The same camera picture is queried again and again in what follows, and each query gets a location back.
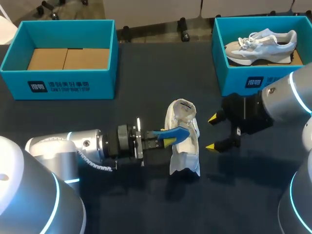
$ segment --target blue box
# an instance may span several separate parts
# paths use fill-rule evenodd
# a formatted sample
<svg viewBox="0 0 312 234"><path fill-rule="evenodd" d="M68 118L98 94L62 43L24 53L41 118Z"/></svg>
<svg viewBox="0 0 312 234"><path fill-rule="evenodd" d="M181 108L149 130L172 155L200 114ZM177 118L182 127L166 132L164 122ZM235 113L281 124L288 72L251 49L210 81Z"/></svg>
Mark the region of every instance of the blue box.
<svg viewBox="0 0 312 234"><path fill-rule="evenodd" d="M231 17L214 21L212 54L222 96L252 95L270 83L299 69L300 65L229 66L224 46L239 37L269 28L275 33L297 33L297 52L303 65L312 62L312 25L306 16ZM261 80L256 88L245 88L249 80Z"/></svg>
<svg viewBox="0 0 312 234"><path fill-rule="evenodd" d="M28 64L35 48L110 49L108 66L107 69L29 71ZM6 53L0 72L16 100L113 99L117 58L114 20L24 21ZM62 87L62 84L69 83L74 86Z"/></svg>

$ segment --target black table surface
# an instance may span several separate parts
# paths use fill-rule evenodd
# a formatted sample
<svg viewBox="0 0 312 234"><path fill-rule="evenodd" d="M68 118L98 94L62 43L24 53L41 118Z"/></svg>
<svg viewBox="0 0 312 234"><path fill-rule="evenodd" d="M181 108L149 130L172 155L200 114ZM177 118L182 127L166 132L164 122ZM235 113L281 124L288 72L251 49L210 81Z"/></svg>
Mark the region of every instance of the black table surface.
<svg viewBox="0 0 312 234"><path fill-rule="evenodd" d="M7 46L0 47L2 61ZM0 79L0 134L21 147L60 132L111 130L135 123L164 126L169 104L194 103L200 129L200 178L169 176L171 149L146 156L146 167L80 173L86 233L280 233L279 198L303 159L305 119L244 136L240 149L214 154L205 146L228 136L229 123L207 120L220 108L211 44L120 44L114 100L14 101Z"/></svg>

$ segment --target robotic arm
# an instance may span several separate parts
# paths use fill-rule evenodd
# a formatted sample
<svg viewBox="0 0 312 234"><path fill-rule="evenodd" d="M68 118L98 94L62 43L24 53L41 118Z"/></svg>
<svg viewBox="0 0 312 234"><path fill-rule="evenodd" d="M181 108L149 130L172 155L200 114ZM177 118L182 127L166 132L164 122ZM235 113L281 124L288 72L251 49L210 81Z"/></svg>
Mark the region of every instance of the robotic arm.
<svg viewBox="0 0 312 234"><path fill-rule="evenodd" d="M254 134L277 121L312 113L312 63L265 87L249 97L231 94L222 101L221 110L208 121L212 125L228 119L231 134L206 148L224 152L240 146L242 134ZM312 117L302 133L309 157L292 177L278 206L282 234L312 234Z"/></svg>
<svg viewBox="0 0 312 234"><path fill-rule="evenodd" d="M69 132L30 139L25 150L0 136L0 233L83 234L86 211L79 197L78 158L94 169L112 171L129 157L144 166L147 150L178 144L189 131Z"/></svg>

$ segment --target white coiled cable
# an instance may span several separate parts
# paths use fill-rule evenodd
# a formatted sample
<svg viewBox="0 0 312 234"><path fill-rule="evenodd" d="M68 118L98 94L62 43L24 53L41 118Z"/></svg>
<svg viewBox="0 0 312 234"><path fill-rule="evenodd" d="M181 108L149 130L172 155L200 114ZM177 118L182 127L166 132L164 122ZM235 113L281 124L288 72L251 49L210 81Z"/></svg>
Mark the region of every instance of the white coiled cable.
<svg viewBox="0 0 312 234"><path fill-rule="evenodd" d="M41 141L39 141L38 143L41 143L41 142L45 142L45 141L50 141L50 140L66 140L66 139L63 139L63 138L60 138L60 137L49 137L49 138L46 138L46 139L43 139ZM111 167L105 167L105 166L100 166L100 165L97 165L95 163L93 163L90 159L88 159L86 157L86 155L83 154L83 152L79 149L77 149L77 154L82 158L83 161L85 161L89 166L97 169L97 170L101 170L101 171L106 171L106 172L112 172L113 169Z"/></svg>

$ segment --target shoe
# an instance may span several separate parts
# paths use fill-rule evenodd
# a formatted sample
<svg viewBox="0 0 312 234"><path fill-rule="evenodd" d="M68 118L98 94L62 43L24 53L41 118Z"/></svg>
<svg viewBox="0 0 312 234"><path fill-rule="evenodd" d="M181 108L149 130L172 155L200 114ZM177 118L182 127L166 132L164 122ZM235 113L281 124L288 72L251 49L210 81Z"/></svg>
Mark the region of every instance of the shoe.
<svg viewBox="0 0 312 234"><path fill-rule="evenodd" d="M200 176L199 168L199 129L195 118L196 108L193 103L178 99L170 104L165 118L165 129L178 126L189 130L189 137L183 142L172 146L170 175L175 171L189 168Z"/></svg>
<svg viewBox="0 0 312 234"><path fill-rule="evenodd" d="M296 48L297 33L274 33L265 29L258 33L251 33L248 38L238 38L227 44L226 56L229 60L249 66L258 59L265 59L274 63L291 63L291 54Z"/></svg>

